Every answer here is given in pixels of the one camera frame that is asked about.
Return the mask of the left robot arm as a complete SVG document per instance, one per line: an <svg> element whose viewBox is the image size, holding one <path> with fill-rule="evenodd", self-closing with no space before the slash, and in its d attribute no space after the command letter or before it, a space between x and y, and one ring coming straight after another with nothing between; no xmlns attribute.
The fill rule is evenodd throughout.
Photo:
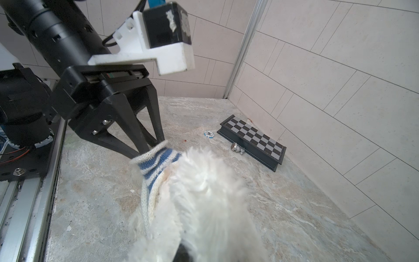
<svg viewBox="0 0 419 262"><path fill-rule="evenodd" d="M157 91L143 65L89 65L109 49L76 1L2 1L9 26L59 76L54 89L29 68L1 71L1 126L20 146L45 140L69 122L82 139L130 159L164 141Z"/></svg>

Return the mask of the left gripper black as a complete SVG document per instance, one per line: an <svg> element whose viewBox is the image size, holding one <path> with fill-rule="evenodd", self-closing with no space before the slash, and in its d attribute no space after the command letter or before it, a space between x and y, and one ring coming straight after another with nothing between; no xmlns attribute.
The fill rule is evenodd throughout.
<svg viewBox="0 0 419 262"><path fill-rule="evenodd" d="M44 110L47 120L70 120L80 138L129 159L165 140L148 71L142 65L89 65L109 49L73 1L2 1L1 7L60 76ZM144 108L156 136L136 117Z"/></svg>

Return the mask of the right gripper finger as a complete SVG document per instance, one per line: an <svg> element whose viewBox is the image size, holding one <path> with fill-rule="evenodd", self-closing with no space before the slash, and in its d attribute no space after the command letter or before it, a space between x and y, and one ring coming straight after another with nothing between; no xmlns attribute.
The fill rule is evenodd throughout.
<svg viewBox="0 0 419 262"><path fill-rule="evenodd" d="M193 262L193 258L189 255L188 250L180 244L173 262Z"/></svg>

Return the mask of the blue white striped sweater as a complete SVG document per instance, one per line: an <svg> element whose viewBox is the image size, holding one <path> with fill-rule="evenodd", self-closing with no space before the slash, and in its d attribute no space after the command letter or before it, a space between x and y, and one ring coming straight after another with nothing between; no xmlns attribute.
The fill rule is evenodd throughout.
<svg viewBox="0 0 419 262"><path fill-rule="evenodd" d="M165 140L148 152L130 160L134 174L141 179L141 216L147 229L154 219L157 196L165 181L164 170L179 160L181 153L168 147Z"/></svg>

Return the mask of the white teddy bear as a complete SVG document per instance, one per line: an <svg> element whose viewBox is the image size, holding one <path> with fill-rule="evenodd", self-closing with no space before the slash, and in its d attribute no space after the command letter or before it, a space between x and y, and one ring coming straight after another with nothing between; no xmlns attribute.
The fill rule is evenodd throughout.
<svg viewBox="0 0 419 262"><path fill-rule="evenodd" d="M246 187L206 148L189 148L164 170L154 219L140 204L129 226L128 262L172 262L182 244L194 262L265 262L267 252L248 209Z"/></svg>

